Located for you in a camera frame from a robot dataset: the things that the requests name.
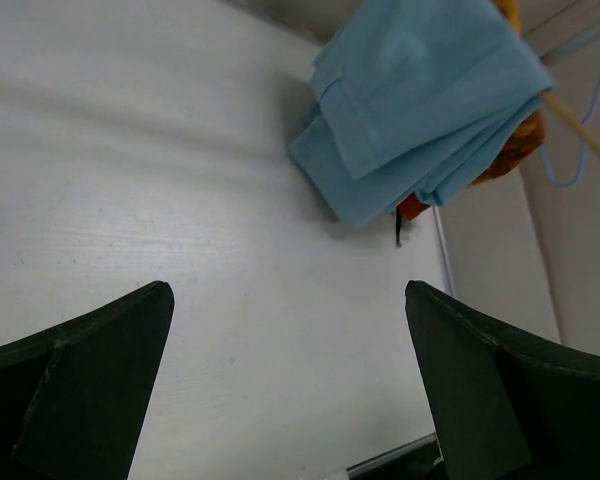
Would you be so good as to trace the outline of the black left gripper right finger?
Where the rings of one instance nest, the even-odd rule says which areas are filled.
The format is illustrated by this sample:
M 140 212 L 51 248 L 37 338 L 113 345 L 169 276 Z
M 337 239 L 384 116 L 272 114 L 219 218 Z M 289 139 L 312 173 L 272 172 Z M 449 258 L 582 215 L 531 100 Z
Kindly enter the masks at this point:
M 600 356 L 423 281 L 406 316 L 450 479 L 600 479 Z

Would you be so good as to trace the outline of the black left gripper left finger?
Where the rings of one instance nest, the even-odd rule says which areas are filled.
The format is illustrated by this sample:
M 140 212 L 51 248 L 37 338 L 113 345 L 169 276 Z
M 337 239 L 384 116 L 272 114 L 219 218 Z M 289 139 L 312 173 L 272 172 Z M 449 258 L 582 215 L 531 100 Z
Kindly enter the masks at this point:
M 0 346 L 0 479 L 127 478 L 173 312 L 155 281 Z

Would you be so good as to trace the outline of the light blue trousers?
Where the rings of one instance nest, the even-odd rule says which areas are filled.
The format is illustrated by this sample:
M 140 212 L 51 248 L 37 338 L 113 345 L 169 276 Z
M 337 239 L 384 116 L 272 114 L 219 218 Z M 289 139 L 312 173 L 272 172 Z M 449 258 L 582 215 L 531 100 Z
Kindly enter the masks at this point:
M 440 206 L 492 164 L 553 79 L 489 1 L 367 1 L 315 58 L 291 143 L 336 218 Z

